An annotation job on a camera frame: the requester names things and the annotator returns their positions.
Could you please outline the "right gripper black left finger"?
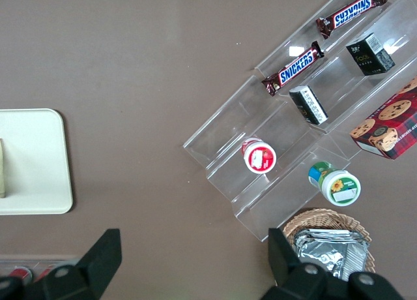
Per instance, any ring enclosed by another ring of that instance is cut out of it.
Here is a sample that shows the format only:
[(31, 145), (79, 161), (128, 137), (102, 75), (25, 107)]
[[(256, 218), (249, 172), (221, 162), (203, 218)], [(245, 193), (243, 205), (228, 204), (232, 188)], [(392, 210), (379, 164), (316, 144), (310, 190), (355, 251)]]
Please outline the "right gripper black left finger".
[(118, 229), (106, 230), (79, 260), (2, 260), (1, 299), (100, 299), (121, 262)]

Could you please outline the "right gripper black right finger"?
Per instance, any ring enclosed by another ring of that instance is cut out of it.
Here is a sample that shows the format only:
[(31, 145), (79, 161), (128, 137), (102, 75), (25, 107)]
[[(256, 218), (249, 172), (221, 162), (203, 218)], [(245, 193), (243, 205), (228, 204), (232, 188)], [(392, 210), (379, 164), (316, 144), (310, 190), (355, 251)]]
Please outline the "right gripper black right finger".
[(276, 285), (262, 299), (402, 299), (384, 277), (354, 272), (348, 281), (313, 263), (302, 263), (278, 228), (268, 230), (268, 262)]

